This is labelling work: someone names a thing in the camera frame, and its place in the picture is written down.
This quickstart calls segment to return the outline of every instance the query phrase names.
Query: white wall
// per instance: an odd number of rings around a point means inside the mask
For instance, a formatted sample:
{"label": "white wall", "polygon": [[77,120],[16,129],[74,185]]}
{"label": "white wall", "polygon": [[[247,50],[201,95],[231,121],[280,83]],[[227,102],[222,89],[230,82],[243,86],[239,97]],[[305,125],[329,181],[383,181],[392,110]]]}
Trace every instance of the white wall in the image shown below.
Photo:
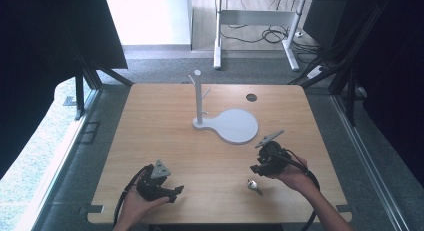
{"label": "white wall", "polygon": [[122,45],[190,44],[191,0],[107,0]]}

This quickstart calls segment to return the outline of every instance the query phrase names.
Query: person's left hand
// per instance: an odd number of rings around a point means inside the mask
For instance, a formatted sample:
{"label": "person's left hand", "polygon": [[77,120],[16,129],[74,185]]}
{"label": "person's left hand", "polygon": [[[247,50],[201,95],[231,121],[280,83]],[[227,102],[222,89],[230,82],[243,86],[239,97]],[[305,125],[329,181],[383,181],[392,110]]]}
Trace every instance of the person's left hand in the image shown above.
{"label": "person's left hand", "polygon": [[128,191],[128,194],[124,199],[121,215],[113,229],[114,231],[129,230],[131,227],[140,222],[150,210],[169,201],[169,197],[162,197],[151,202],[142,198],[136,189],[140,177],[137,178],[136,182]]}

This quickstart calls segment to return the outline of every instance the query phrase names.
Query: human arm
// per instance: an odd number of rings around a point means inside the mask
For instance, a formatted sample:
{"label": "human arm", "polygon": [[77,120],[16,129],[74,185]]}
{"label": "human arm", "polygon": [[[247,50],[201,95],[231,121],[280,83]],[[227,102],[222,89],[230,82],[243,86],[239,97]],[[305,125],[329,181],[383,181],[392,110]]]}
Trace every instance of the human arm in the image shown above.
{"label": "human arm", "polygon": [[122,205],[121,215],[119,216],[118,222],[113,228],[113,231],[130,230],[130,228],[140,222],[150,210],[169,201],[169,197],[162,197],[151,202],[146,201],[140,196],[136,186],[137,183],[135,183],[128,191]]}
{"label": "human arm", "polygon": [[[307,164],[306,160],[299,158],[296,162]],[[306,176],[299,168],[294,165],[288,165],[286,169],[278,175],[270,175],[269,178],[275,178],[282,181],[289,188],[301,193],[315,210],[321,225],[327,231],[353,230],[353,228],[344,220],[344,218],[334,209],[328,200],[318,190],[312,180]]]}

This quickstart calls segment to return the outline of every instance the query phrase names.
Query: wooden table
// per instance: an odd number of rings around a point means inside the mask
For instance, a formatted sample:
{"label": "wooden table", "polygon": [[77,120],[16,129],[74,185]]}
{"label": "wooden table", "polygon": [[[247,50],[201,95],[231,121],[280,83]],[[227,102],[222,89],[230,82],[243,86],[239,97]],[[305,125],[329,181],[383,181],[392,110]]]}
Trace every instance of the wooden table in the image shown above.
{"label": "wooden table", "polygon": [[[303,89],[282,85],[220,85],[203,99],[207,117],[230,108],[251,112],[259,123],[257,136],[247,144],[224,142],[211,130],[196,130],[195,90],[191,84],[135,84],[131,88],[89,213],[92,223],[113,222],[123,188],[142,167],[160,159],[171,171],[162,185],[184,185],[173,204],[149,213],[146,223],[287,223],[306,222],[312,212],[299,193],[282,182],[250,170],[259,164],[255,145],[265,135],[284,129],[275,139],[305,157],[330,203],[347,205],[336,173]],[[257,100],[250,102],[248,94]],[[263,196],[247,188],[255,180]],[[351,213],[342,213],[347,221]]]}

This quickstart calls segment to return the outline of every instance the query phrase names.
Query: black fabric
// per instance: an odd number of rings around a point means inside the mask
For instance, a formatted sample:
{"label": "black fabric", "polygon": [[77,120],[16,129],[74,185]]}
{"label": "black fabric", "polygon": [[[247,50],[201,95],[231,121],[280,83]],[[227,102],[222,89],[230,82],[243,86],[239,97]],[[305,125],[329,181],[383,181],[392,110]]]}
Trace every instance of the black fabric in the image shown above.
{"label": "black fabric", "polygon": [[424,0],[391,0],[355,63],[364,108],[424,186]]}
{"label": "black fabric", "polygon": [[106,0],[0,0],[0,177],[84,63],[127,68]]}

